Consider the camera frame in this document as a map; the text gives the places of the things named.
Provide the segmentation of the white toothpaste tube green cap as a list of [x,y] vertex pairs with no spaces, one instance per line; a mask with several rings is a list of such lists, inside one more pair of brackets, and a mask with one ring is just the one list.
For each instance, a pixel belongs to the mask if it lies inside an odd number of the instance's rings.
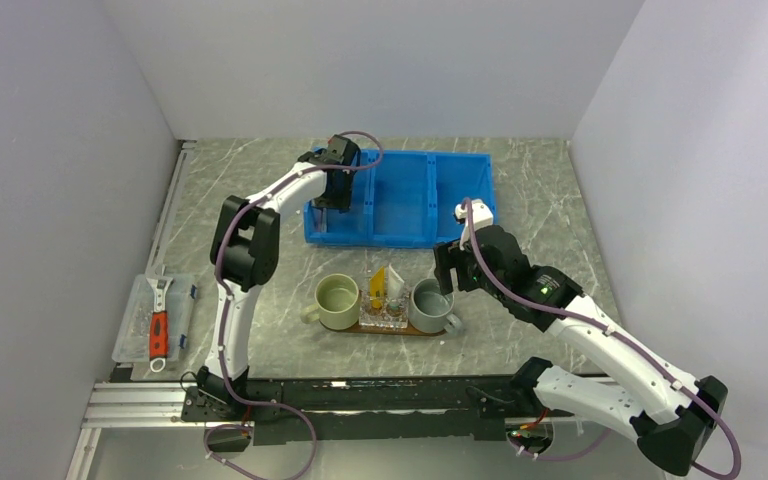
[[387,309],[393,315],[400,314],[402,311],[402,294],[405,287],[405,281],[392,265],[387,267],[386,283]]

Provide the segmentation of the grey ceramic mug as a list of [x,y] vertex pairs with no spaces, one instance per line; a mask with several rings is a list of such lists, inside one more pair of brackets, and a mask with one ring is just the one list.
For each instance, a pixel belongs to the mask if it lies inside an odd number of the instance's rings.
[[421,280],[414,286],[409,298],[408,321],[428,335],[457,335],[463,330],[462,320],[454,314],[453,295],[443,294],[434,278]]

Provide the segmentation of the yellow orange tube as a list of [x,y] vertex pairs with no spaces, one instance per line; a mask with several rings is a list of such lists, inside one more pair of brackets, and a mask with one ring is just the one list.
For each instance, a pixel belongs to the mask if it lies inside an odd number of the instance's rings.
[[369,302],[374,310],[384,307],[387,295],[387,267],[382,266],[369,280]]

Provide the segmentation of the clear glass toothbrush holder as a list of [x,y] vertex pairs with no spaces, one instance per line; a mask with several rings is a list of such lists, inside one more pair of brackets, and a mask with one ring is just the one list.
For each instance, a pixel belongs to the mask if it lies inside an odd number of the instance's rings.
[[387,302],[381,310],[374,310],[370,307],[369,293],[361,291],[361,307],[358,323],[361,325],[387,326],[391,328],[404,328],[408,323],[408,307],[410,294],[402,294],[402,311],[400,314],[393,315],[387,309]]

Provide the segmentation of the light green ceramic mug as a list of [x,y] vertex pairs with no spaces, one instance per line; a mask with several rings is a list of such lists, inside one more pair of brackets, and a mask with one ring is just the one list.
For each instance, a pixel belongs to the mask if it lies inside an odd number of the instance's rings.
[[319,323],[323,327],[343,331],[358,323],[361,293],[357,283],[344,274],[330,274],[319,281],[314,303],[300,312],[304,324]]

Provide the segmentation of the brown oval wooden tray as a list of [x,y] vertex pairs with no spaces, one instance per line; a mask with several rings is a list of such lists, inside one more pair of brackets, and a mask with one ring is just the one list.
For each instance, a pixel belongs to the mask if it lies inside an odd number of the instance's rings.
[[340,333],[355,333],[355,334],[378,334],[378,335],[400,335],[400,336],[417,336],[417,337],[436,337],[443,335],[444,330],[434,333],[427,333],[417,329],[412,324],[408,323],[404,328],[391,328],[387,326],[375,326],[375,325],[361,325],[356,323],[351,327],[340,330]]

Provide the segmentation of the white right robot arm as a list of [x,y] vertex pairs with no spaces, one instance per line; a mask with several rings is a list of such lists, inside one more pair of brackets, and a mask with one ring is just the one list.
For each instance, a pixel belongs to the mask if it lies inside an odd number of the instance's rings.
[[721,418],[728,395],[716,377],[701,379],[640,344],[566,274],[533,265],[499,225],[476,230],[466,244],[433,248],[441,289],[481,289],[515,319],[573,346],[610,376],[609,386],[532,357],[511,377],[517,411],[561,410],[635,442],[661,470],[685,476]]

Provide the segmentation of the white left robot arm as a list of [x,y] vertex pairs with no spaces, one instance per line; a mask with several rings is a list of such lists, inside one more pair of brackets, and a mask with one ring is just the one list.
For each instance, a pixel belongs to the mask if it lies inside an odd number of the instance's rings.
[[302,154],[288,173],[260,192],[224,200],[210,253],[218,291],[213,340],[196,374],[198,392],[208,397],[208,407],[221,419],[235,419],[247,406],[254,310],[278,265],[282,218],[309,202],[348,210],[360,168],[359,146],[334,135],[324,147]]

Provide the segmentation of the blue middle storage bin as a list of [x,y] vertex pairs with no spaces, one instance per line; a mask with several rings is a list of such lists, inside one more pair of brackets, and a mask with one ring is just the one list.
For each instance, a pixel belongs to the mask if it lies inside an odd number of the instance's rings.
[[387,151],[371,169],[368,244],[386,248],[432,245],[431,167],[423,151]]

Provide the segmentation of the blue storage bin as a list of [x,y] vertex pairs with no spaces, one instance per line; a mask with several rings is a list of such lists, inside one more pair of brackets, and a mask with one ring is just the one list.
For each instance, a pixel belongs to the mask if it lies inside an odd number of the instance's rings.
[[355,174],[350,210],[339,212],[328,210],[328,229],[326,233],[318,232],[319,210],[313,208],[311,202],[304,205],[303,224],[304,237],[307,243],[329,246],[363,246],[367,240],[367,223],[365,208],[367,206],[367,191],[370,184],[372,169]]
[[423,151],[387,151],[371,169],[368,244],[386,248],[432,245],[431,167]]
[[498,216],[489,154],[433,152],[429,160],[435,174],[432,201],[435,243],[460,237],[463,226],[456,221],[454,209],[465,197],[482,200]]

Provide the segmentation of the blue right storage bin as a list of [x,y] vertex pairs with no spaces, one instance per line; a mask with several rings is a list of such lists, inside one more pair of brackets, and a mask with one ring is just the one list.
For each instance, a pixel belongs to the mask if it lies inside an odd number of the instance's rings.
[[432,201],[435,243],[460,237],[463,226],[456,221],[454,209],[465,197],[482,200],[498,216],[489,154],[433,152],[429,160],[435,174]]

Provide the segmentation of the blue left storage bin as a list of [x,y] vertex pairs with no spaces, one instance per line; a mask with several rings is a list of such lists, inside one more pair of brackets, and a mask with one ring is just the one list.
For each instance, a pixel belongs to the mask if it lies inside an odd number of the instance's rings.
[[304,205],[303,224],[304,237],[307,243],[329,246],[363,246],[367,240],[367,223],[365,208],[367,206],[367,191],[370,184],[372,169],[355,174],[350,210],[339,212],[328,210],[328,229],[326,233],[318,232],[319,210],[313,208],[311,202]]

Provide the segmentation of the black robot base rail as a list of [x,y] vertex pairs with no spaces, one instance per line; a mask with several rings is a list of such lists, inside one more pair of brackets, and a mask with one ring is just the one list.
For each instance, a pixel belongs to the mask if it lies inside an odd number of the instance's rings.
[[535,397],[507,375],[249,379],[245,403],[218,391],[185,389],[181,419],[250,428],[257,446],[331,440],[467,437],[502,441],[514,428],[547,422]]

